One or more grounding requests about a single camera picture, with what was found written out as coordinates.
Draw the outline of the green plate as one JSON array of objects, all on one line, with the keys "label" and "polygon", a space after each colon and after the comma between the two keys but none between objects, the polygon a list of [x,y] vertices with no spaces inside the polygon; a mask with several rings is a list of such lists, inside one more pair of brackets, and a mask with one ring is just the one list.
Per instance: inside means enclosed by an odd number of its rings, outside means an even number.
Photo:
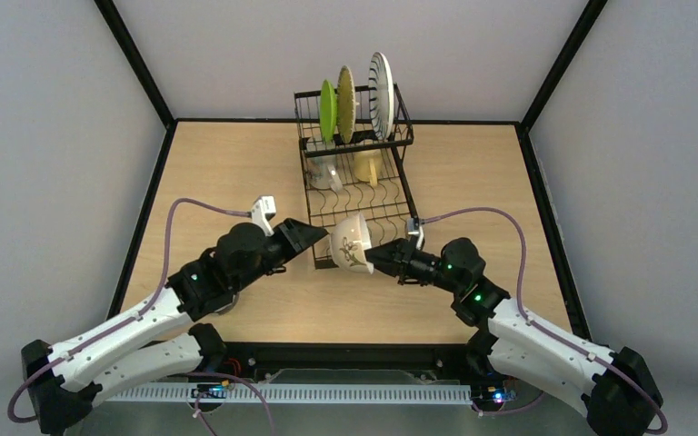
[{"label": "green plate", "polygon": [[337,96],[333,84],[325,79],[320,90],[319,128],[323,141],[331,143],[337,124]]}]

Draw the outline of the yellow mug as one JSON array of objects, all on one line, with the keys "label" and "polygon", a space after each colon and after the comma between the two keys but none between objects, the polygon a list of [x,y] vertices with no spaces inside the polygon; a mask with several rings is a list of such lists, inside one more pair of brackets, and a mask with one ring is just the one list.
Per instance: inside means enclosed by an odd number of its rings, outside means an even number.
[{"label": "yellow mug", "polygon": [[375,187],[383,167],[383,156],[380,149],[366,150],[354,153],[353,174],[359,182],[368,183]]}]

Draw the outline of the white bowl dark rim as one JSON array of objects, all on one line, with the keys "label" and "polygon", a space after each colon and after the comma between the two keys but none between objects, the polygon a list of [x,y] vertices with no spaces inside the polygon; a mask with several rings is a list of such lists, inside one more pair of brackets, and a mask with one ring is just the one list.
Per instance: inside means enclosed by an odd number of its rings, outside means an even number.
[{"label": "white bowl dark rim", "polygon": [[239,295],[236,294],[233,296],[232,300],[228,304],[226,304],[223,307],[221,307],[220,309],[214,311],[214,314],[216,314],[218,316],[222,316],[226,313],[229,313],[237,305],[238,301],[239,301]]}]

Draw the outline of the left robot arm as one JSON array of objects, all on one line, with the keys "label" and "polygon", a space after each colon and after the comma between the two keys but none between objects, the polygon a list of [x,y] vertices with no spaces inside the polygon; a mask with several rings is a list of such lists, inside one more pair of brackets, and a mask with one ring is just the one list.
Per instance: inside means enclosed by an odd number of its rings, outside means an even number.
[{"label": "left robot arm", "polygon": [[327,234],[295,219],[270,233],[239,223],[129,311],[63,342],[28,343],[21,357],[40,431],[60,434],[121,391],[222,361],[226,344],[202,318],[258,279],[285,272]]}]

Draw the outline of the blue striped white plate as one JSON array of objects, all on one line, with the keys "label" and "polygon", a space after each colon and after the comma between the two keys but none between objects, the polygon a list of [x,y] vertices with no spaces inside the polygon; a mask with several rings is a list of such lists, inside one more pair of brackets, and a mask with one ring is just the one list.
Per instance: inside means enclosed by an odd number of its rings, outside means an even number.
[{"label": "blue striped white plate", "polygon": [[394,81],[391,66],[381,52],[372,55],[368,73],[369,115],[375,137],[386,141],[394,125]]}]

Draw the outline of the round bamboo tray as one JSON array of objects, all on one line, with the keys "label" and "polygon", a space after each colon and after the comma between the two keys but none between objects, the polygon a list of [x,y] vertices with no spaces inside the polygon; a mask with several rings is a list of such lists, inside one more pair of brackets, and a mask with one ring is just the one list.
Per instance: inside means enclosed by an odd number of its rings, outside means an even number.
[{"label": "round bamboo tray", "polygon": [[337,87],[337,118],[336,127],[344,144],[352,142],[356,120],[356,102],[354,89],[354,75],[348,65],[340,69]]}]

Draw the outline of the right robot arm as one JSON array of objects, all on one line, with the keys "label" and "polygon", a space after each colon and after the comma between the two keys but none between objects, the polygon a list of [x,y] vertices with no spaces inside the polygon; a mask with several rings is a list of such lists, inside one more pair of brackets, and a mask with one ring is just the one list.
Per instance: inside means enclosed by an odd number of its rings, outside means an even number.
[{"label": "right robot arm", "polygon": [[438,255],[397,239],[365,257],[401,284],[433,285],[454,297],[456,316],[477,330],[466,344],[474,371],[534,386],[582,414],[598,435],[655,432],[662,398],[643,357],[589,342],[526,310],[485,276],[485,261],[469,239],[449,242]]}]

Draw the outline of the white ceramic bowl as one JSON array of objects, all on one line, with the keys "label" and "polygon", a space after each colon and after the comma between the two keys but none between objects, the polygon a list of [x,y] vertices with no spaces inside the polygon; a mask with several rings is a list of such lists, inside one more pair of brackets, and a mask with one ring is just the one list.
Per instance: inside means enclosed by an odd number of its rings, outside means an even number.
[{"label": "white ceramic bowl", "polygon": [[372,274],[374,265],[365,251],[373,247],[370,231],[362,213],[347,216],[330,234],[330,254],[334,264],[350,273]]}]

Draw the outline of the clear glass cup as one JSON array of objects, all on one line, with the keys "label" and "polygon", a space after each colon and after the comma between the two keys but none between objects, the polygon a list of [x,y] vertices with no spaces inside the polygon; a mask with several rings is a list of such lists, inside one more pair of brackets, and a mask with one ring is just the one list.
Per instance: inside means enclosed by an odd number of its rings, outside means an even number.
[{"label": "clear glass cup", "polygon": [[337,170],[337,160],[333,141],[310,139],[306,143],[307,152],[329,151],[329,154],[307,157],[307,180],[313,188],[318,190],[330,189],[336,193],[343,189],[343,183]]}]

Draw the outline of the black wire dish rack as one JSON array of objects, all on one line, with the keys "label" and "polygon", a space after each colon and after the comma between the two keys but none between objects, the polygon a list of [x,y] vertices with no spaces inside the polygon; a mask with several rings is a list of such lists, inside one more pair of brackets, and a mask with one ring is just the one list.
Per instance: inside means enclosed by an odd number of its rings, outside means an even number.
[{"label": "black wire dish rack", "polygon": [[353,136],[322,137],[319,91],[294,94],[294,115],[303,170],[306,211],[313,226],[327,230],[362,213],[374,245],[406,235],[416,217],[414,198],[404,171],[406,148],[414,128],[400,90],[394,90],[394,119],[390,136],[381,141],[372,126],[371,92],[355,88]]}]

